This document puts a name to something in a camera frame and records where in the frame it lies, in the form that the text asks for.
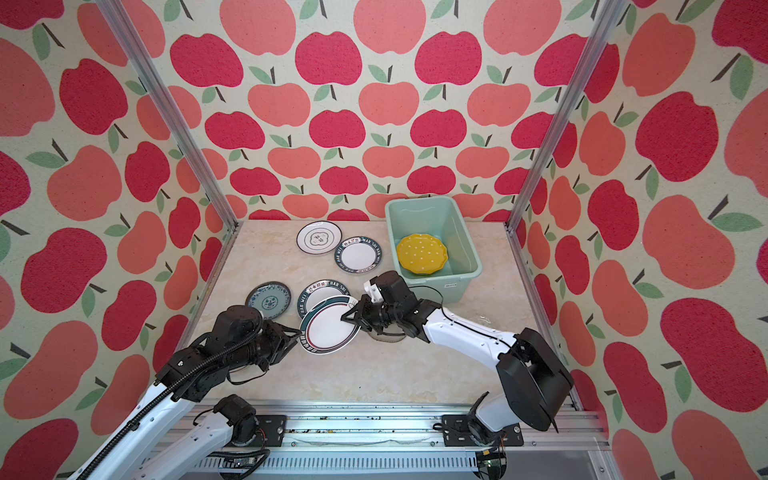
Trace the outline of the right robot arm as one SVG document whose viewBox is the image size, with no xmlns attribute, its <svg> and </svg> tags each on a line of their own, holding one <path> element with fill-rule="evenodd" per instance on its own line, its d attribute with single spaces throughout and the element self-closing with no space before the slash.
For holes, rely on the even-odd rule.
<svg viewBox="0 0 768 480">
<path fill-rule="evenodd" d="M 377 334 L 394 324 L 409 338 L 450 348 L 498 374 L 502 393 L 484 393 L 465 416 L 463 430 L 477 445 L 500 444 L 516 425 L 540 432 L 557 426 L 574 380 L 538 331 L 510 333 L 464 319 L 442 302 L 417 297 L 394 270 L 372 278 L 364 290 L 341 315 L 343 322 Z"/>
</svg>

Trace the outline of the yellow dotted scalloped plate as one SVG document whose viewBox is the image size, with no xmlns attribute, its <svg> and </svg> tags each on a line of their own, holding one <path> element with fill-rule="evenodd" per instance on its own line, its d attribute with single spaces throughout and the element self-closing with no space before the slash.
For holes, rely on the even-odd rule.
<svg viewBox="0 0 768 480">
<path fill-rule="evenodd" d="M 412 234 L 396 247 L 402 268 L 415 275 L 431 275 L 443 269 L 449 260 L 446 246 L 429 234 Z"/>
</svg>

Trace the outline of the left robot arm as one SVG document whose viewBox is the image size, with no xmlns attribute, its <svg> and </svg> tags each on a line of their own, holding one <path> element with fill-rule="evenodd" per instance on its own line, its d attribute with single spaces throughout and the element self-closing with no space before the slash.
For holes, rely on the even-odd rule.
<svg viewBox="0 0 768 480">
<path fill-rule="evenodd" d="M 231 394 L 204 421 L 155 457 L 153 447 L 234 370 L 256 366 L 261 372 L 279 364 L 297 345 L 300 332 L 245 305 L 217 316 L 211 331 L 174 353 L 153 385 L 101 447 L 74 473 L 75 479 L 177 479 L 198 460 L 218 456 L 222 447 L 265 442 L 255 408 Z"/>
</svg>

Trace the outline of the white plate dark red-green rim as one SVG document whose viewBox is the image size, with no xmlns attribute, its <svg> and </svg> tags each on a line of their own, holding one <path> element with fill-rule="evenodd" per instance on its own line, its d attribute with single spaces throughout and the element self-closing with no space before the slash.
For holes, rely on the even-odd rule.
<svg viewBox="0 0 768 480">
<path fill-rule="evenodd" d="M 336 295 L 317 303 L 302 320 L 301 346 L 316 355 L 330 354 L 346 346 L 355 338 L 360 326 L 345 322 L 342 317 L 356 304 L 357 300 L 349 295 Z"/>
</svg>

